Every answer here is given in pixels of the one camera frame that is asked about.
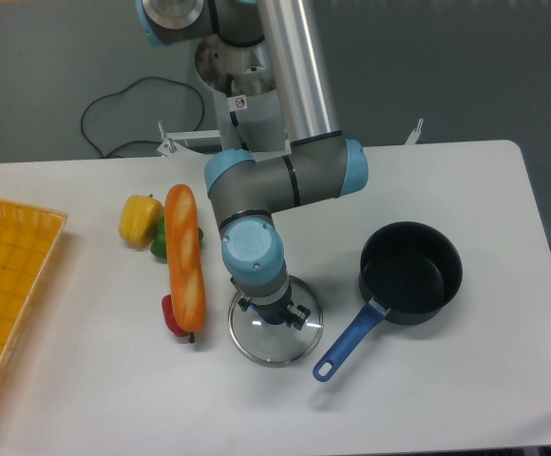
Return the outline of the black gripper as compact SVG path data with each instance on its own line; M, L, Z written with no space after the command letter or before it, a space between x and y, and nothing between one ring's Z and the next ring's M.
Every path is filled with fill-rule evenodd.
M312 314L311 305L301 303L301 292L311 295L312 288L298 277L289 277L274 295L273 302L266 302L264 298L250 297L237 291L230 306L230 318L233 318L236 311L247 314L251 310L268 325L285 324L301 331Z

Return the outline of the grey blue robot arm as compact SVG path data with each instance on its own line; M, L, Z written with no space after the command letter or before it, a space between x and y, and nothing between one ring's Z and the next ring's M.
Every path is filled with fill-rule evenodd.
M314 1L140 1L158 45L197 40L196 71L215 98L222 149L205 166L207 195L238 305L301 329L273 215L361 190L359 142L346 139L317 36Z

